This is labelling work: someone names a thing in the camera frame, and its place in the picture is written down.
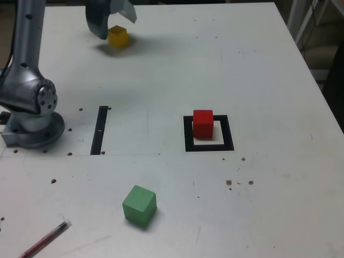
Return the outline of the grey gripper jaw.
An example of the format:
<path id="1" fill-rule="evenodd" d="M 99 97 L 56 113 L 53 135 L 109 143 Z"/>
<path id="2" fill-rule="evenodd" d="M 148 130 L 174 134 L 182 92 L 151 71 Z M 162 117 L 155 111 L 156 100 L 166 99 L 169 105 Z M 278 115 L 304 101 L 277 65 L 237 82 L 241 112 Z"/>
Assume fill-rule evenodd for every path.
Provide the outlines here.
<path id="1" fill-rule="evenodd" d="M 137 21 L 137 14 L 134 6 L 129 0 L 111 0 L 111 14 L 120 14 L 130 22 Z"/>
<path id="2" fill-rule="evenodd" d="M 86 0 L 85 16 L 89 30 L 98 38 L 108 37 L 108 17 L 110 15 L 109 0 Z"/>

